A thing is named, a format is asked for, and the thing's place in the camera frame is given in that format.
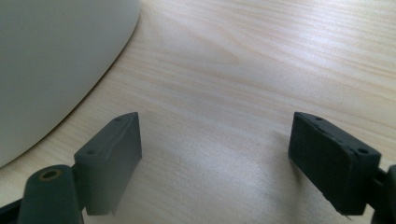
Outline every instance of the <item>wood grain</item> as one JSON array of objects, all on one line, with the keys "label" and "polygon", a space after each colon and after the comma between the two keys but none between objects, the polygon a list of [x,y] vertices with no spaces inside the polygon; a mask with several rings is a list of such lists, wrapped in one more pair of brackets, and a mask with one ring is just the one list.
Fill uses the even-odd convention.
[{"label": "wood grain", "polygon": [[[117,214],[86,223],[349,223],[290,164],[294,111],[396,162],[394,1],[143,0],[113,66],[53,132],[0,169],[0,205],[112,118],[138,111],[143,159]],[[373,210],[350,217],[370,223]]]}]

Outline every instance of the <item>white curved object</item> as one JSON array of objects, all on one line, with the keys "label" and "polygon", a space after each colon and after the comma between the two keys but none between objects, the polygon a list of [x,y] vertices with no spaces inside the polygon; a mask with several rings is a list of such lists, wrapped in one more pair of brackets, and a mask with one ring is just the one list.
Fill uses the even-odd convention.
[{"label": "white curved object", "polygon": [[123,49],[138,0],[0,1],[0,166],[52,130]]}]

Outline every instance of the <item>screw hole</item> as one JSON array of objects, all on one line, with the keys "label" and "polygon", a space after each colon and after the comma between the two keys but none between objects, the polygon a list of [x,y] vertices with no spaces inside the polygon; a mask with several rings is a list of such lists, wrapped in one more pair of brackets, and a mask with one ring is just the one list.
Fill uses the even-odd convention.
[{"label": "screw hole", "polygon": [[41,181],[49,181],[58,177],[61,172],[61,170],[48,170],[44,173],[41,173],[38,179],[40,179]]},{"label": "screw hole", "polygon": [[359,153],[361,153],[361,154],[367,154],[367,153],[369,153],[369,151],[367,151],[366,149],[363,149],[363,148],[359,148],[358,151],[359,151]]},{"label": "screw hole", "polygon": [[93,149],[90,149],[90,150],[87,151],[87,155],[93,156],[95,154],[96,154],[96,151],[93,150]]}]

